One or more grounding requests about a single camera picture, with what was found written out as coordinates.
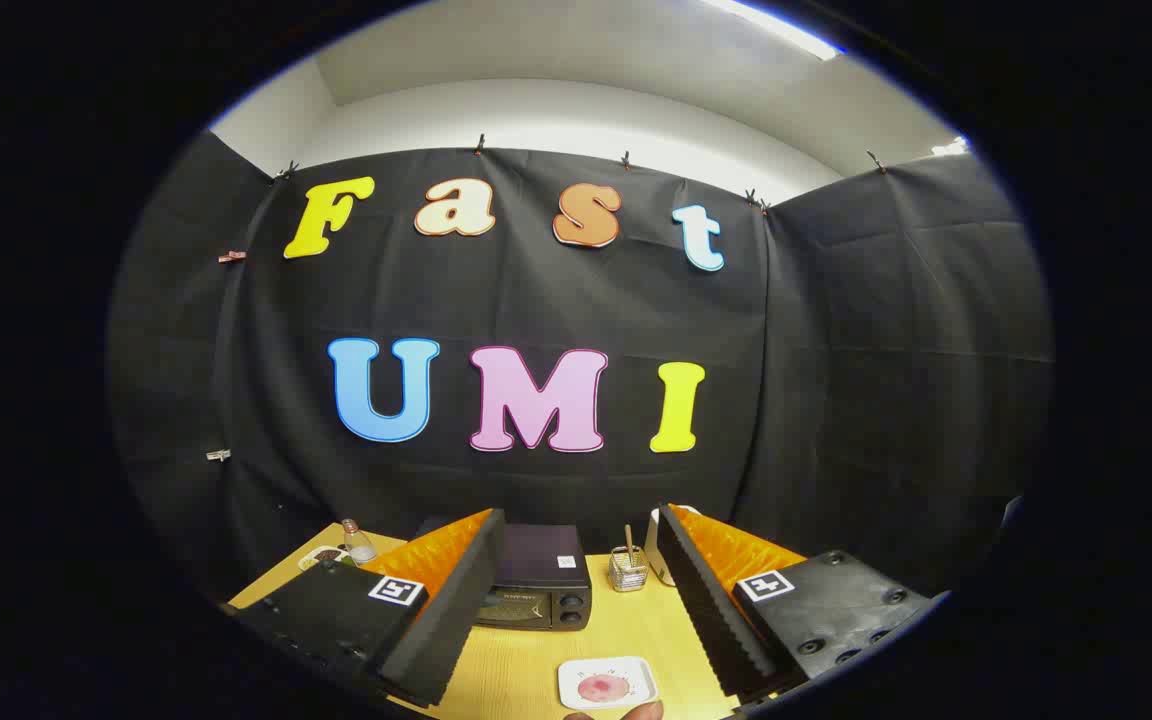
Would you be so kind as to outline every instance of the oven door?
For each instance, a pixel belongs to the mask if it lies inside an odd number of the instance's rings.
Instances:
[[[492,588],[483,598],[477,626],[548,630],[550,593],[521,588]]]

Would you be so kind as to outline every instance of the orange foam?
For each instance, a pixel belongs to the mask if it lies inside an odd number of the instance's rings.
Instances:
[[[767,570],[780,570],[806,560],[797,552],[785,550],[721,521],[673,503],[669,503],[669,510],[677,516],[679,523],[691,537],[691,543],[705,559],[705,564],[713,570],[718,584],[722,585],[733,602],[736,602],[736,596],[732,591],[737,579],[750,578]],[[736,607],[740,609],[740,602],[736,602]]]
[[[434,532],[425,533],[384,553],[363,564],[362,569],[389,575],[393,578],[416,579],[425,584],[429,600],[434,600],[490,514],[492,510],[487,509],[477,511],[468,518],[454,521]],[[429,606],[429,601],[425,601],[425,605]],[[420,612],[424,611],[425,607],[420,607]]]

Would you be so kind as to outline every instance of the white ceiling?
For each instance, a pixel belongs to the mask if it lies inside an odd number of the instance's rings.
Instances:
[[[488,78],[599,83],[737,120],[851,176],[955,135],[848,55],[823,61],[700,0],[434,0],[317,56],[338,105]]]

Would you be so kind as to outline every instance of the white plate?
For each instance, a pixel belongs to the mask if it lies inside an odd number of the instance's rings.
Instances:
[[[606,702],[586,700],[581,697],[579,684],[598,675],[608,675],[608,685],[613,688],[617,685],[617,680],[623,680],[628,683],[628,692],[626,696],[609,698]],[[658,696],[652,666],[638,655],[568,660],[558,666],[558,700],[573,710],[643,705],[644,702],[653,702]]]

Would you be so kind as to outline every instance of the ceiling light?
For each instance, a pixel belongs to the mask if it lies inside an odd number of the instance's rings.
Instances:
[[[785,22],[785,20],[774,18],[772,15],[750,8],[748,5],[735,3],[732,0],[702,0],[702,3],[713,5],[719,10],[740,15],[742,18],[749,20],[749,22],[765,29],[765,31],[781,37],[782,40],[791,41],[791,44],[799,46],[802,50],[812,53],[821,60],[832,59],[840,53],[836,47],[831,47],[827,41],[820,40],[819,37],[803,32],[801,29]]]
[[[932,156],[963,156],[968,151],[968,141],[963,136],[957,136],[948,145],[933,145]]]

